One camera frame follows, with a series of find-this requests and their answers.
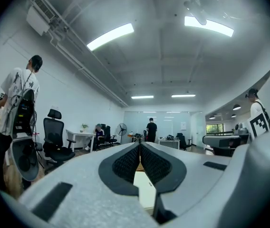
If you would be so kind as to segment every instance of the black t-shirt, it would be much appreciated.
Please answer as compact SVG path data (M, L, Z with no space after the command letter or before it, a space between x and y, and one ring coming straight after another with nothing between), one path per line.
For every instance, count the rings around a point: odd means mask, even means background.
M157 125L155 123L148 123L146 127L149 129L148 134L156 134Z

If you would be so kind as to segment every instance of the backpack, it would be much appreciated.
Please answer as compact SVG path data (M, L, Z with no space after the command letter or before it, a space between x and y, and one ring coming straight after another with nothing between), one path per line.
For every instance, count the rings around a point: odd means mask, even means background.
M264 115L265 115L265 117L266 117L266 120L267 120L268 125L269 125L269 128L270 128L270 118L269 118L269 116L268 116L268 113L267 113L266 109L262 106L262 104L261 104L260 102L255 101L254 103L258 103L258 104L262 107L262 110L263 110L263 112L264 112Z

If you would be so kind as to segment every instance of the standing fan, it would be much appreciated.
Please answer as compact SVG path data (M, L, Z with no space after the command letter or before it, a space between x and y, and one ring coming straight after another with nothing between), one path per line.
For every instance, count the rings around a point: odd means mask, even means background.
M119 136L121 136L121 139L120 139L120 144L122 144L122 136L126 134L126 131L127 131L127 127L124 123L121 123L117 126L117 134Z

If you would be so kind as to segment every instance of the short black hair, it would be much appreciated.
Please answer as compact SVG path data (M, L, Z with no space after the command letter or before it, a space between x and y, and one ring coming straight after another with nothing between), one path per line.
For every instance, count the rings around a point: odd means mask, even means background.
M34 55L31 58L31 66L37 72L43 64L42 58L39 55Z

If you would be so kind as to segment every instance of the ceiling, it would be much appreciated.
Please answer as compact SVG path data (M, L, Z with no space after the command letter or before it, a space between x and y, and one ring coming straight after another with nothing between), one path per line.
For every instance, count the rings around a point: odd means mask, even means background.
M256 88L260 90L269 77L270 77L270 71L262 79L260 79L257 83L255 83L251 88ZM247 98L245 98L248 90L244 92L243 94L237 96L235 99L233 99L228 104L224 105L223 107L221 107L214 113L206 115L205 116L206 122L210 123L210 122L233 120L234 118L231 118L232 114L236 114L238 116L238 115L243 115L247 112L250 112L251 103L249 102ZM236 104L240 105L241 109L234 111L233 107ZM210 115L216 115L216 114L219 114L219 116L215 116L215 119L209 119Z
M128 105L205 104L233 79L240 79L267 41L269 24L223 20L232 38L184 26L186 0L48 0L78 38L67 32L60 42L103 84ZM231 16L253 16L255 1L222 0ZM93 52L88 44L104 33L132 23L134 33ZM194 98L171 95L196 94ZM154 99L132 100L134 95Z

